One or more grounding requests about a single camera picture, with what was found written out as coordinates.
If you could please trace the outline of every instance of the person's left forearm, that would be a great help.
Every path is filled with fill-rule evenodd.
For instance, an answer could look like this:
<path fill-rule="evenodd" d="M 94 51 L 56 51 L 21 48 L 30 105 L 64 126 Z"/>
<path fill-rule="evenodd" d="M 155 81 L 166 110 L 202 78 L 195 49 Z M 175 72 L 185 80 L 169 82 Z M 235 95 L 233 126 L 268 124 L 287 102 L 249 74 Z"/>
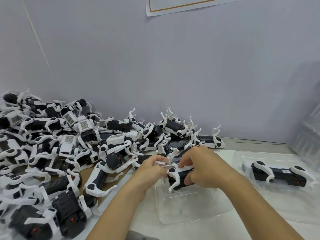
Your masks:
<path fill-rule="evenodd" d="M 124 185 L 110 202 L 87 240 L 125 240 L 141 195 Z"/>

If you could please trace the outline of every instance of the person's right hand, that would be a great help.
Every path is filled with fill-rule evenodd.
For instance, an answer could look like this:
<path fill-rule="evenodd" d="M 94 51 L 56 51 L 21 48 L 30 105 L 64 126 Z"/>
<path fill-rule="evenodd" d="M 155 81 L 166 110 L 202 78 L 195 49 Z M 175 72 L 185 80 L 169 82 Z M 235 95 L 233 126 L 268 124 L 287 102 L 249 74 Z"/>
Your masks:
<path fill-rule="evenodd" d="M 217 153 L 204 145 L 194 146 L 187 151 L 179 162 L 179 168 L 193 165 L 193 171 L 186 176 L 186 185 L 192 182 L 203 188 L 222 189 L 228 182 L 237 180 L 241 174 L 233 169 Z"/>

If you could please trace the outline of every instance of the pile of robot toys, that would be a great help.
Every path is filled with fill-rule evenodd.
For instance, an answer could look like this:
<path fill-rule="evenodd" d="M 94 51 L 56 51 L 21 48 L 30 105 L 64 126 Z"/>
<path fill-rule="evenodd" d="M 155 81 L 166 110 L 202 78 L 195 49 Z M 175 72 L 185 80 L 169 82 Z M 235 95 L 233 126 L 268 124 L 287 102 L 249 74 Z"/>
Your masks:
<path fill-rule="evenodd" d="M 191 117 L 186 123 L 167 113 L 158 123 L 138 122 L 132 111 L 124 120 L 104 119 L 83 99 L 50 103 L 22 92 L 10 91 L 0 105 L 0 221 L 2 235 L 18 232 L 26 239 L 60 240 L 81 233 L 92 215 L 100 215 L 98 197 L 105 183 L 118 180 L 132 165 L 136 170 L 156 153 L 174 161 L 192 146 L 223 148 L 217 137 L 201 136 Z M 170 192 L 181 186 L 184 169 L 168 170 Z M 80 172 L 94 167 L 82 185 Z M 117 177 L 108 177 L 119 173 Z"/>

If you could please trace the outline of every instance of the white paper poster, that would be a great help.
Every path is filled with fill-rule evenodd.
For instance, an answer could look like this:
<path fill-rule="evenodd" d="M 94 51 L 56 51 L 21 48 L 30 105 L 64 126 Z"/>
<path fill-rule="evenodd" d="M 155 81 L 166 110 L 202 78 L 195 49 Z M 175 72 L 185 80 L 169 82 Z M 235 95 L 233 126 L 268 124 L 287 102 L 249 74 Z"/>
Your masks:
<path fill-rule="evenodd" d="M 146 0 L 146 15 L 157 16 L 235 1 L 237 0 Z"/>

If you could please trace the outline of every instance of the gold border line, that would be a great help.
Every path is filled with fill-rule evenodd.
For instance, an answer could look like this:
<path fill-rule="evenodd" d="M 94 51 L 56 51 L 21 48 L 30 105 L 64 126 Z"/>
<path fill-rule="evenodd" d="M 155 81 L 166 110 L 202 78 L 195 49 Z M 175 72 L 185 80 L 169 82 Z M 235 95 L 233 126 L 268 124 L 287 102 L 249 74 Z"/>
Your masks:
<path fill-rule="evenodd" d="M 158 11 L 164 11 L 164 10 L 169 10 L 169 9 L 174 9 L 174 8 L 187 7 L 187 6 L 191 6 L 191 5 L 195 5 L 195 4 L 208 3 L 208 2 L 212 2 L 212 1 L 218 1 L 218 0 L 206 0 L 206 1 L 199 1 L 199 2 L 190 3 L 190 4 L 185 4 L 185 5 L 181 5 L 181 6 L 168 7 L 168 8 L 163 8 L 163 9 L 159 9 L 159 10 L 153 10 L 153 11 L 151 11 L 151 3 L 150 3 L 150 0 L 149 0 L 149 12 L 158 12 Z"/>

